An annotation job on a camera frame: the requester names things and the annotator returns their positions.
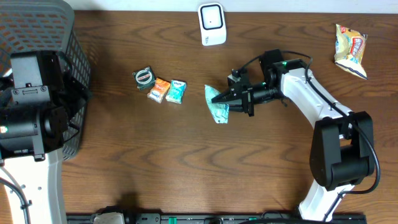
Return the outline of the large yellow snack bag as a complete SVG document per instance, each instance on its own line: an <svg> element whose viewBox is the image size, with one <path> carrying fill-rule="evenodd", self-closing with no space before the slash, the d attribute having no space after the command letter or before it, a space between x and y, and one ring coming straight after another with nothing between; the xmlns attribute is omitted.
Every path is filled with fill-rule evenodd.
<svg viewBox="0 0 398 224"><path fill-rule="evenodd" d="M361 65L367 34L336 24L335 64L342 70L364 80L368 76Z"/></svg>

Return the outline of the orange candy packet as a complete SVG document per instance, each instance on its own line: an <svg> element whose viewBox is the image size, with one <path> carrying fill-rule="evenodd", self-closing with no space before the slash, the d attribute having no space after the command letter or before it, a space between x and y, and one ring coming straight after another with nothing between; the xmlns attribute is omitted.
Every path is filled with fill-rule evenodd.
<svg viewBox="0 0 398 224"><path fill-rule="evenodd" d="M168 92L170 88L170 82L165 81L160 78L156 78L154 87L147 94L147 97L161 103L164 99L165 94Z"/></svg>

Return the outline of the teal candy packet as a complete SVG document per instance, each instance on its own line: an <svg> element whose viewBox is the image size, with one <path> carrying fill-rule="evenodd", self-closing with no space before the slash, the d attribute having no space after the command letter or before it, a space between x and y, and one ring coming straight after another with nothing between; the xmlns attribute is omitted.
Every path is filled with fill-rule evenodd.
<svg viewBox="0 0 398 224"><path fill-rule="evenodd" d="M182 103L183 94L186 90L187 84L179 80L172 80L170 89L165 97L168 102Z"/></svg>

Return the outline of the black round-logo snack packet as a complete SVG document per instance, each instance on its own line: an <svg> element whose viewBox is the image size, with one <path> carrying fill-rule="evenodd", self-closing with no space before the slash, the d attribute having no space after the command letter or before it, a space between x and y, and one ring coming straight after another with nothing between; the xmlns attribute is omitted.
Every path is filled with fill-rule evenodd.
<svg viewBox="0 0 398 224"><path fill-rule="evenodd" d="M139 90L152 88L155 85L156 76L150 66L135 71L132 75Z"/></svg>

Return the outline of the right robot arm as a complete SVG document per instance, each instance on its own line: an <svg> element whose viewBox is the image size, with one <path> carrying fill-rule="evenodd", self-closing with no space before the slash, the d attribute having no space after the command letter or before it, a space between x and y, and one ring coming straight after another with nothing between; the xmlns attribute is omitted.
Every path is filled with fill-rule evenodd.
<svg viewBox="0 0 398 224"><path fill-rule="evenodd" d="M263 82L252 84L247 66L232 70L228 89L210 99L224 114L254 116L254 107L290 100L313 128L310 170L313 183L298 206L300 221L328 223L345 195L364 195L379 185L381 168L374 148L373 120L342 105L316 80L305 54L286 60L286 52L268 50L257 56Z"/></svg>

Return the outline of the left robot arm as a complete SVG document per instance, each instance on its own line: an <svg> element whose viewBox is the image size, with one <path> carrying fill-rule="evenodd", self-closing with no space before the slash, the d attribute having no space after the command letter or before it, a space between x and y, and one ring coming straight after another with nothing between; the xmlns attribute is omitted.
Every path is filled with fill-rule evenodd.
<svg viewBox="0 0 398 224"><path fill-rule="evenodd" d="M80 135L72 119L91 91L73 76L61 51L11 55L1 79L11 95L1 99L1 183L14 223L66 223L62 193L63 147Z"/></svg>

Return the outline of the light green snack packet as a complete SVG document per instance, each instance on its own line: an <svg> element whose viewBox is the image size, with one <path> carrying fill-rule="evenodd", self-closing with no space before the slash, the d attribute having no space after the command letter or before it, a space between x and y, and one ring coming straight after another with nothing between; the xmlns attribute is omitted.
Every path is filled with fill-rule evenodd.
<svg viewBox="0 0 398 224"><path fill-rule="evenodd" d="M220 92L217 89L209 85L205 85L205 99L214 121L217 124L227 124L229 118L229 106L226 104L211 102L211 99L219 94Z"/></svg>

